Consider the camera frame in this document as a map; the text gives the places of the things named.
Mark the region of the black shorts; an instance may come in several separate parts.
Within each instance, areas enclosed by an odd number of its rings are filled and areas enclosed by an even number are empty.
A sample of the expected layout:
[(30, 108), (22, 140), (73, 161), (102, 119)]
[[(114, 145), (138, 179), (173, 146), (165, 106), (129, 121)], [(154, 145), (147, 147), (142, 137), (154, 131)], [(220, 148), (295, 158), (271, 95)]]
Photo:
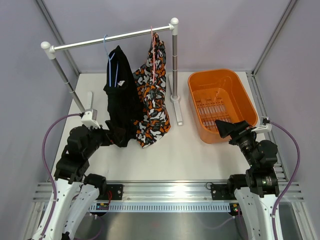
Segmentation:
[(144, 105), (139, 98), (138, 89), (130, 67), (130, 63), (121, 49), (117, 46), (109, 54), (115, 53), (112, 61), (118, 62), (117, 87), (109, 87), (109, 70), (107, 67), (106, 85), (103, 90), (107, 95), (107, 111), (110, 120), (119, 127), (119, 130), (126, 130), (127, 144), (131, 139), (136, 138), (138, 127), (135, 122), (144, 118)]

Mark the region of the orange camouflage shorts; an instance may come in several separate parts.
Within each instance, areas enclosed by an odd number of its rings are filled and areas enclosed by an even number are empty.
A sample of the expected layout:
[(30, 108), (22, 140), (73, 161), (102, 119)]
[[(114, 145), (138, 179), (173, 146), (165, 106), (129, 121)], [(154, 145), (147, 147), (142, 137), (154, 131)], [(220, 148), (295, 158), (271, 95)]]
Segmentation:
[(143, 120), (136, 121), (136, 140), (146, 148), (160, 140), (171, 129), (170, 117), (166, 108), (166, 47), (164, 41), (156, 35), (156, 82), (152, 83), (152, 41), (145, 63), (139, 67), (133, 77), (139, 99), (143, 103)]

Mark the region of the blue wire hanger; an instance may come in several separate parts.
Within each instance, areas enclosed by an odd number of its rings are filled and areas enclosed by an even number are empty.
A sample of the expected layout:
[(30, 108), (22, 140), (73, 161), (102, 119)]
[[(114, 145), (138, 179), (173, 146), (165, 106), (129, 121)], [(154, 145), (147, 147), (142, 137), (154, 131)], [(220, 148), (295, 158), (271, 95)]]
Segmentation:
[(108, 69), (108, 86), (111, 88), (116, 88), (118, 84), (118, 73), (119, 73), (119, 63), (114, 63), (113, 58), (115, 56), (115, 53), (113, 53), (111, 56), (108, 52), (107, 46), (106, 46), (106, 38), (107, 34), (103, 36), (103, 47), (105, 50), (105, 54), (107, 57), (107, 69)]

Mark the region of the pink wire hanger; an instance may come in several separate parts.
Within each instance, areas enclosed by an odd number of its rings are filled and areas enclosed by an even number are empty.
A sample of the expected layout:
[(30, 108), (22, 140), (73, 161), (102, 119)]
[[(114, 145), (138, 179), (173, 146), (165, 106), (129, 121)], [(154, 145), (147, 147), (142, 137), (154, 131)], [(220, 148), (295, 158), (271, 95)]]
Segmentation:
[(157, 38), (156, 38), (156, 34), (153, 31), (153, 27), (150, 27), (151, 30), (151, 43), (152, 43), (152, 68), (151, 68), (151, 72), (152, 72), (152, 84), (155, 85), (156, 84), (156, 50), (157, 50)]

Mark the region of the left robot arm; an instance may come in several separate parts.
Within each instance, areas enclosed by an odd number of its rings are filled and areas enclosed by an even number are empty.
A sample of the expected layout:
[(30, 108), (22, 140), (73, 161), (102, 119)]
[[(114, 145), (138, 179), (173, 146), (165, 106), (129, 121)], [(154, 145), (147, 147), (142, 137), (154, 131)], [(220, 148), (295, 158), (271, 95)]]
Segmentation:
[(98, 174), (86, 174), (93, 153), (111, 144), (111, 132), (95, 120), (83, 122), (70, 131), (55, 172), (49, 176), (52, 194), (32, 239), (72, 240), (95, 200), (105, 201), (102, 208), (109, 210), (112, 201), (122, 199), (123, 185), (108, 184)]

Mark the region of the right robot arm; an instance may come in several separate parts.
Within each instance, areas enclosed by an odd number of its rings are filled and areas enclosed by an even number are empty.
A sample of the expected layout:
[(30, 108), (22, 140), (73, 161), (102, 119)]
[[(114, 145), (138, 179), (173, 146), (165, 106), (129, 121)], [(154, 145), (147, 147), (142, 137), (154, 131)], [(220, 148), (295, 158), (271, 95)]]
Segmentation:
[(269, 120), (263, 118), (259, 127), (245, 120), (216, 120), (215, 126), (221, 138), (229, 137), (229, 144), (239, 147), (249, 165), (244, 174), (230, 175), (225, 188), (228, 196), (238, 201), (248, 239), (274, 240), (281, 229), (276, 205), (280, 189), (274, 169), (278, 146), (266, 139), (257, 141), (258, 134), (271, 131)]

